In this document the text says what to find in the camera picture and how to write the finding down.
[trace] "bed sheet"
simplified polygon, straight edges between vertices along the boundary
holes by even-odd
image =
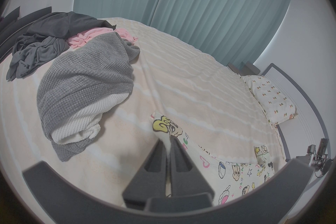
[[[95,141],[68,162],[59,161],[45,138],[36,107],[39,82],[52,61],[13,82],[5,79],[11,55],[0,64],[0,160],[17,192],[42,220],[50,222],[24,183],[22,170],[45,160],[83,191],[123,205],[122,191],[157,141],[149,121],[155,110],[180,122],[205,151],[228,162],[255,163],[253,146],[265,144],[275,171],[285,164],[279,135],[239,75],[157,29],[123,18],[106,20],[139,38],[133,91],[103,114]]]

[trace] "gray headboard trim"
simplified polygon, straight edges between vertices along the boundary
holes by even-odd
[[[289,150],[288,150],[288,147],[287,147],[286,140],[284,138],[284,135],[282,134],[282,131],[281,131],[279,125],[277,126],[277,129],[279,131],[280,138],[281,138],[281,141],[282,141],[282,144],[283,144],[283,150],[285,152],[286,162],[288,162],[291,159],[291,155],[289,154]]]
[[[322,117],[319,113],[319,111],[317,110],[316,106],[313,104],[312,100],[308,97],[308,95],[305,93],[305,91],[289,76],[287,75],[284,71],[282,71],[279,67],[277,67],[274,63],[271,63],[267,68],[266,70],[262,73],[262,75],[265,75],[271,68],[274,68],[276,69],[279,73],[281,73],[285,78],[288,79],[288,81],[290,83],[292,83],[294,85],[294,87],[302,94],[302,96],[306,99],[306,101],[308,102],[308,104],[310,105],[310,107],[313,109],[320,125],[321,125],[321,128],[322,128],[322,131],[323,131],[323,134],[324,134],[324,137],[329,139],[329,136],[328,136],[328,133],[327,133],[327,129],[326,129],[326,126],[322,120]],[[327,146],[327,150],[328,150],[328,154],[330,155],[331,154],[331,148],[330,148],[330,143],[328,143],[328,146]]]

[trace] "pile of clothes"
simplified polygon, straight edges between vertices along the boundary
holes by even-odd
[[[18,37],[9,81],[56,58],[41,79],[37,108],[61,161],[82,152],[98,134],[102,114],[132,92],[136,40],[126,29],[74,12],[48,14]],[[80,48],[59,56],[70,46]]]

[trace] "light strip along curtain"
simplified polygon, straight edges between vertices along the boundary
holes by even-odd
[[[212,55],[254,62],[279,28],[290,0],[159,0],[150,26]]]

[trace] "gray bedside furniture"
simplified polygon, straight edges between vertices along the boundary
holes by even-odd
[[[227,66],[233,72],[239,75],[258,75],[260,73],[260,70],[257,67],[255,67],[251,62],[246,62],[240,70],[237,67],[235,67],[232,63],[229,63]]]

